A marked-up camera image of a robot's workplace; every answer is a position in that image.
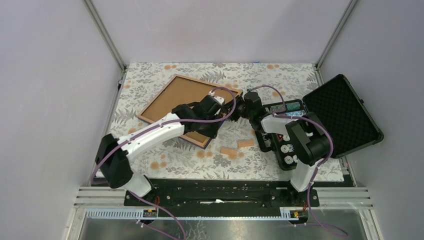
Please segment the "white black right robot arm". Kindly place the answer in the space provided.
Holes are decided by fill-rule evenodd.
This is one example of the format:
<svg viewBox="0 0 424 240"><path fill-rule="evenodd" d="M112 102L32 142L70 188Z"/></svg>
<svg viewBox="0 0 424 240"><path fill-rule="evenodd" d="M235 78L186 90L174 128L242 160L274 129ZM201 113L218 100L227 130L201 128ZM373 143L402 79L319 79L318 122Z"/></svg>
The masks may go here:
<svg viewBox="0 0 424 240"><path fill-rule="evenodd" d="M312 188L319 167L334 151L330 133L313 112L304 115L288 115L285 109L267 109L258 93L249 91L228 103L227 112L234 121L247 119L260 134L275 134L289 138L297 159L290 179L292 189L287 191L287 201L293 206L301 205L306 199L305 191Z"/></svg>

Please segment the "floral table cloth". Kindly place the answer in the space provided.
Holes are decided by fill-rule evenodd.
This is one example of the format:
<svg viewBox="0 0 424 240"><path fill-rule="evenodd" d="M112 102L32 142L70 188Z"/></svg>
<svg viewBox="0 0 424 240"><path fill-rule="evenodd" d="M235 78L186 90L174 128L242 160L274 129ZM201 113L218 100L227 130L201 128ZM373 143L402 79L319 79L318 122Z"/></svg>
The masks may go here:
<svg viewBox="0 0 424 240"><path fill-rule="evenodd" d="M264 104L301 99L319 82L311 63L137 63L129 64L109 132L121 137L147 124L137 115L174 77L231 86L246 91L257 87ZM255 140L246 119L226 121L207 148L173 138L130 160L133 171L150 178L287 181L291 171L280 169L273 152L258 145L238 148L238 141ZM220 148L237 150L237 156Z"/></svg>

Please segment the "brown backing board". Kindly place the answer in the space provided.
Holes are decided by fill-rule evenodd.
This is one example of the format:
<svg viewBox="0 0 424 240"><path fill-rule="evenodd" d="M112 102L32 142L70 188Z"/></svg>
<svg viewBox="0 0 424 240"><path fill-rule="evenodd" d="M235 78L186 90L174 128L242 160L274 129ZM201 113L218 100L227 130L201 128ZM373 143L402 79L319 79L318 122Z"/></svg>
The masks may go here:
<svg viewBox="0 0 424 240"><path fill-rule="evenodd" d="M192 102L198 102L214 90L216 96L225 98L225 104L233 100L232 95L239 96L240 89L227 88L230 92L215 88L219 84L210 83L183 75L175 75L170 82L147 104L137 118L147 123L155 123L168 113L176 112L182 118L193 119Z"/></svg>

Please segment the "black poker chip case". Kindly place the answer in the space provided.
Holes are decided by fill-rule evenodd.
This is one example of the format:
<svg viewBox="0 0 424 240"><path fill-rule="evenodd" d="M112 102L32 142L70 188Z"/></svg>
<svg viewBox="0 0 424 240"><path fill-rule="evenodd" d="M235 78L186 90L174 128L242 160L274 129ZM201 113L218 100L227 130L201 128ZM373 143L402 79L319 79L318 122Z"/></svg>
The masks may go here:
<svg viewBox="0 0 424 240"><path fill-rule="evenodd" d="M263 104L271 111L285 109L290 116L303 116L308 112L317 115L334 143L330 157L340 158L365 147L380 143L384 139L364 102L343 74L338 74L324 85L305 95L302 99L286 103ZM279 134L254 132L262 152L273 151L279 167L293 170L297 160L289 137Z"/></svg>

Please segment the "wooden picture frame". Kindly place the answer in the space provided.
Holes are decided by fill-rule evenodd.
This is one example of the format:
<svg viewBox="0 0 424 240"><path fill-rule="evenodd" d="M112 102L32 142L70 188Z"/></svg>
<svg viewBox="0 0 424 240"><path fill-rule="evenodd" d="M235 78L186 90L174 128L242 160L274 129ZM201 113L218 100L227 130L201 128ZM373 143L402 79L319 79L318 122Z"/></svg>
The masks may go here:
<svg viewBox="0 0 424 240"><path fill-rule="evenodd" d="M155 147L182 138L205 149L214 139L230 112L230 103L241 90L216 83L175 75L137 116L155 129L136 139Z"/></svg>

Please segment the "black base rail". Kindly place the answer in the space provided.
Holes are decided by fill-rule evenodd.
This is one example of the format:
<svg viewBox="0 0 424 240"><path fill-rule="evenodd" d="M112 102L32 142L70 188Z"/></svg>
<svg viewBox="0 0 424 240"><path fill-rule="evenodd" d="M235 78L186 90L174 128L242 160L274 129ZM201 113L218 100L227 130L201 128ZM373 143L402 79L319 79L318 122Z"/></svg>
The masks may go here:
<svg viewBox="0 0 424 240"><path fill-rule="evenodd" d="M319 207L316 190L298 193L288 181L152 179L143 197L183 217L279 217L281 208Z"/></svg>

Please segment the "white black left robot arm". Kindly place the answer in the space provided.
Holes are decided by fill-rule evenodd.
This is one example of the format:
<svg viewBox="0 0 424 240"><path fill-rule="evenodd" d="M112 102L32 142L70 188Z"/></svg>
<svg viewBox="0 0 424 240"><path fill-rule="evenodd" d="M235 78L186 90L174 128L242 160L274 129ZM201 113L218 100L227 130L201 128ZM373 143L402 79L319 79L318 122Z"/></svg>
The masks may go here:
<svg viewBox="0 0 424 240"><path fill-rule="evenodd" d="M191 132L207 132L215 136L220 124L235 111L237 101L228 105L224 98L208 94L199 102L180 104L158 121L121 137L105 135L97 151L95 168L112 189L124 188L135 194L144 206L152 204L155 192L148 178L135 173L130 160L173 138Z"/></svg>

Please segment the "small wooden block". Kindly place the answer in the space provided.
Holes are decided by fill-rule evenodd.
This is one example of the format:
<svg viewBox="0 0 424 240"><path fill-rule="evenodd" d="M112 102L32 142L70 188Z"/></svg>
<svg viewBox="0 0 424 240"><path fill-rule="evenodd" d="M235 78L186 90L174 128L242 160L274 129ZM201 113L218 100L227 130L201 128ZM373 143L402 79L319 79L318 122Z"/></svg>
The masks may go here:
<svg viewBox="0 0 424 240"><path fill-rule="evenodd" d="M237 142L237 147L239 149L252 147L254 145L255 145L255 141L253 139L240 140L240 141Z"/></svg>
<svg viewBox="0 0 424 240"><path fill-rule="evenodd" d="M228 155L228 156L237 156L238 154L238 151L236 149L228 148L228 147L221 147L219 152L223 155Z"/></svg>

